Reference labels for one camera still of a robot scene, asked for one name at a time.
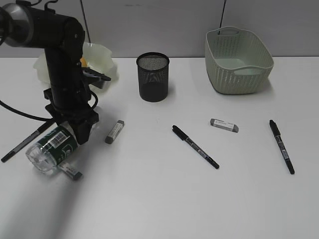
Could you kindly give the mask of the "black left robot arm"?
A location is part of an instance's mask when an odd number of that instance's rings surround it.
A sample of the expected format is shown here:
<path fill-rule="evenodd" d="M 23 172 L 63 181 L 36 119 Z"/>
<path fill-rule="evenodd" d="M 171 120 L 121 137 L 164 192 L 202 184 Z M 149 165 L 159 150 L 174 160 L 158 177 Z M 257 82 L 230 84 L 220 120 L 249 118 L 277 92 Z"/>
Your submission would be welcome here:
<path fill-rule="evenodd" d="M 89 88 L 80 61 L 84 39 L 76 18 L 56 14 L 48 7 L 36 9 L 18 0 L 0 8 L 1 43 L 44 50 L 50 81 L 50 88 L 43 92 L 50 101 L 45 109 L 57 124 L 69 123 L 79 145 L 88 141 L 99 120 L 88 103 L 96 94 Z"/>

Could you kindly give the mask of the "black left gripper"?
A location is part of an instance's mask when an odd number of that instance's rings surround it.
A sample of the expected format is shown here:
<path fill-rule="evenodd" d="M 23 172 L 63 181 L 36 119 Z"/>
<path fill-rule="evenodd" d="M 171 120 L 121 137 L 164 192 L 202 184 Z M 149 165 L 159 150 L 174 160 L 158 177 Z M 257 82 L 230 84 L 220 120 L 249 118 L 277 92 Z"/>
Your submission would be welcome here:
<path fill-rule="evenodd" d="M 85 144 L 89 140 L 92 126 L 99 121 L 99 115 L 94 111 L 98 103 L 97 95 L 89 90 L 89 100 L 92 97 L 95 99 L 93 106 L 90 106 L 81 100 L 76 93 L 63 93 L 55 97 L 51 88 L 43 93 L 44 98 L 50 100 L 50 104 L 45 109 L 51 114 L 53 121 L 57 125 L 72 121 L 78 144 Z"/>

